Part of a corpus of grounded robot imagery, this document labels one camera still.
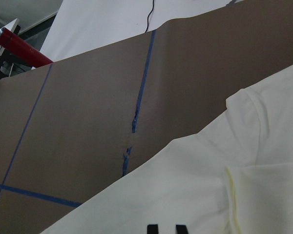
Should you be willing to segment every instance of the blue line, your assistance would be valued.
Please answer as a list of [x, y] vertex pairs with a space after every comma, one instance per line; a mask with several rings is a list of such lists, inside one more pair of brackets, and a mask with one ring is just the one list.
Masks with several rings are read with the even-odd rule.
[[23, 190], [23, 189], [18, 189], [18, 188], [13, 188], [13, 187], [1, 185], [1, 184], [0, 184], [0, 189], [7, 190], [10, 192], [14, 192], [14, 193], [18, 193], [18, 194], [22, 194], [22, 195], [26, 195], [26, 196], [32, 196], [32, 197], [39, 198], [42, 200], [47, 200], [47, 201], [51, 201], [51, 202], [55, 202], [55, 203], [59, 203], [59, 204], [71, 206], [71, 207], [79, 207], [81, 205], [81, 203], [79, 203], [79, 202], [69, 201], [69, 200], [65, 200], [62, 198], [39, 194], [39, 193], [35, 193], [35, 192]]
[[127, 166], [128, 166], [128, 156], [130, 155], [132, 147], [127, 148], [126, 154], [123, 154], [124, 163], [123, 163], [123, 177], [127, 174]]
[[19, 141], [18, 141], [18, 143], [17, 143], [17, 145], [16, 145], [15, 151], [14, 151], [14, 153], [13, 153], [13, 156], [12, 156], [12, 158], [11, 158], [11, 161], [10, 161], [9, 167], [8, 167], [6, 173], [5, 173], [5, 176], [4, 176], [4, 178], [3, 178], [3, 181], [2, 181], [2, 183], [1, 183], [1, 185], [4, 185], [4, 183], [5, 183], [5, 181], [6, 181], [6, 178], [7, 178], [8, 174], [9, 174], [9, 172], [10, 172], [10, 169], [11, 169], [11, 167], [12, 167], [12, 164], [13, 164], [13, 161], [14, 161], [14, 158], [15, 158], [15, 155], [16, 155], [16, 153], [17, 153], [19, 147], [20, 147], [21, 141], [23, 140], [23, 137], [24, 137], [24, 134], [25, 134], [26, 129], [27, 129], [27, 127], [28, 127], [29, 121], [30, 121], [30, 119], [31, 119], [31, 117], [32, 117], [32, 115], [33, 115], [33, 112], [34, 112], [35, 108], [36, 108], [36, 105], [37, 105], [37, 103], [38, 103], [38, 100], [39, 100], [39, 98], [40, 98], [40, 96], [41, 96], [41, 93], [42, 93], [42, 91], [43, 91], [44, 85], [45, 85], [45, 83], [46, 83], [46, 81], [47, 81], [47, 79], [48, 79], [48, 77], [49, 77], [49, 74], [50, 74], [50, 71], [51, 71], [52, 65], [53, 65], [53, 64], [51, 64], [51, 65], [49, 66], [49, 70], [48, 70], [48, 72], [47, 72], [47, 74], [46, 74], [46, 76], [45, 76], [45, 79], [44, 79], [44, 81], [43, 81], [43, 84], [42, 84], [42, 86], [41, 86], [41, 89], [40, 89], [40, 91], [39, 91], [39, 94], [38, 94], [38, 96], [37, 96], [37, 98], [36, 98], [36, 101], [35, 101], [35, 103], [34, 103], [34, 106], [33, 106], [32, 110], [31, 110], [31, 112], [30, 112], [30, 114], [29, 114], [28, 120], [27, 120], [27, 122], [26, 122], [26, 124], [25, 124], [25, 126], [24, 126], [24, 129], [23, 129], [22, 133], [21, 133], [21, 137], [20, 137], [20, 139], [19, 139]]
[[148, 72], [148, 67], [149, 67], [149, 64], [150, 64], [150, 59], [151, 59], [151, 53], [152, 53], [155, 33], [156, 33], [156, 30], [152, 31], [151, 41], [150, 41], [150, 45], [149, 45], [148, 52], [147, 52], [145, 70], [143, 72], [143, 77], [142, 77], [140, 90], [139, 90], [139, 94], [138, 94], [135, 117], [133, 118], [133, 121], [131, 123], [131, 126], [132, 126], [131, 132], [132, 133], [136, 132], [136, 126], [137, 126], [137, 122], [138, 122], [138, 115], [139, 115], [139, 111], [140, 111], [140, 105], [141, 105], [141, 101], [142, 101], [143, 90], [144, 90], [145, 84], [146, 84], [147, 72]]

